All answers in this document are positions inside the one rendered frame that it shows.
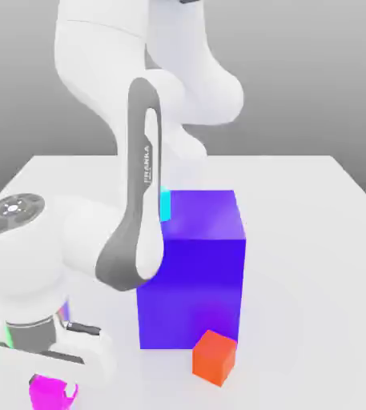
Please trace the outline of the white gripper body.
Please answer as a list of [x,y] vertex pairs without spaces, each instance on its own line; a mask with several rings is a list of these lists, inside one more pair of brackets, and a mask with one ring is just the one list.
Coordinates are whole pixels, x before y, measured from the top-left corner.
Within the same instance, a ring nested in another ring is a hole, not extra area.
[[0,343],[0,370],[16,370],[24,376],[39,374],[74,384],[105,386],[115,374],[112,343],[97,336],[76,338],[73,344],[59,342],[35,354]]

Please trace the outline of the small magenta cube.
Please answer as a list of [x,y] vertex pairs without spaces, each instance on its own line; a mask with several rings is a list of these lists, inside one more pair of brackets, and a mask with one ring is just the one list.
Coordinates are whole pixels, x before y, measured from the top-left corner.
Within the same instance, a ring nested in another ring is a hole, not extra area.
[[40,375],[34,375],[29,381],[30,402],[34,410],[71,410],[78,395],[68,400],[65,395],[67,382]]

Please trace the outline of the large blue box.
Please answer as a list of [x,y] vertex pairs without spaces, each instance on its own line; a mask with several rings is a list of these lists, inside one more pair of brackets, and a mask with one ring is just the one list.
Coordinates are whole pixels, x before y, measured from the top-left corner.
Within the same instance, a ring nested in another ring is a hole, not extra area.
[[235,192],[172,191],[161,228],[162,265],[137,291],[140,347],[192,349],[208,330],[237,340],[247,240]]

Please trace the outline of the small cyan cube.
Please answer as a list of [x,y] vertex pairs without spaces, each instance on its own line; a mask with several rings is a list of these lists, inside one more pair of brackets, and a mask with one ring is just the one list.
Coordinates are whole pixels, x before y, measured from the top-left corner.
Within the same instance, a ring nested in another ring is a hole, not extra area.
[[171,219],[171,191],[162,187],[160,189],[160,221]]

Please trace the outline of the small orange cube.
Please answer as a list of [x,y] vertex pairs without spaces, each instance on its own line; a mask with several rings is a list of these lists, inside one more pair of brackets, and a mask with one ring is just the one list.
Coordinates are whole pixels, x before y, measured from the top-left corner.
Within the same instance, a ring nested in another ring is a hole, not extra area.
[[192,373],[222,387],[235,366],[237,342],[207,330],[192,349]]

